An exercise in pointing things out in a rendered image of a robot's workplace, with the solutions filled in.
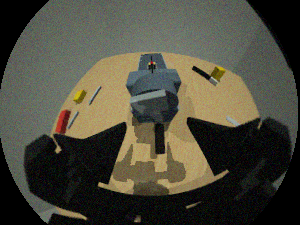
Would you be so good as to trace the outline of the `red rectangular block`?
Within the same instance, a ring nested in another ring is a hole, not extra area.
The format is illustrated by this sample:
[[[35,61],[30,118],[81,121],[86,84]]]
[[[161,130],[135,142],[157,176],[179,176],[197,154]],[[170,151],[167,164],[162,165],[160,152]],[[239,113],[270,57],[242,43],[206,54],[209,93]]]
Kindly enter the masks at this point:
[[[58,115],[58,120],[56,124],[56,132],[66,133],[66,124],[68,124],[70,112],[68,109],[64,109],[64,112],[61,112],[61,115]]]

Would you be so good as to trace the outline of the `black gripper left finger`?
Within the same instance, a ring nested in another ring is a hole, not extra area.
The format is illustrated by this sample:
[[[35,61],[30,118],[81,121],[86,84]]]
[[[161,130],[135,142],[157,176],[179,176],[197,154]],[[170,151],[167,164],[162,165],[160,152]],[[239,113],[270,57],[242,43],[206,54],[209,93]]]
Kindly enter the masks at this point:
[[[82,165],[102,182],[109,184],[112,177],[115,160],[123,144],[127,131],[126,123],[114,125],[97,135],[76,139],[65,135],[53,133],[54,140],[64,152],[74,154]]]

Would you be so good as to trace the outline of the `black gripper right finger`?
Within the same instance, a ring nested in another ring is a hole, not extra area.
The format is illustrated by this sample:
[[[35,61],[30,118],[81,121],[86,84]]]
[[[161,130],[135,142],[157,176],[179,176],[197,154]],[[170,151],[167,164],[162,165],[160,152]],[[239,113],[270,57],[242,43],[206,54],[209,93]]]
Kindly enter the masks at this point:
[[[246,141],[248,133],[259,128],[259,121],[262,123],[262,117],[255,117],[255,120],[251,119],[238,127],[230,127],[230,125],[212,124],[212,121],[203,121],[196,117],[187,117],[186,124],[202,149],[215,177],[228,170],[226,168],[228,162],[235,157],[240,147],[243,147],[243,141]]]

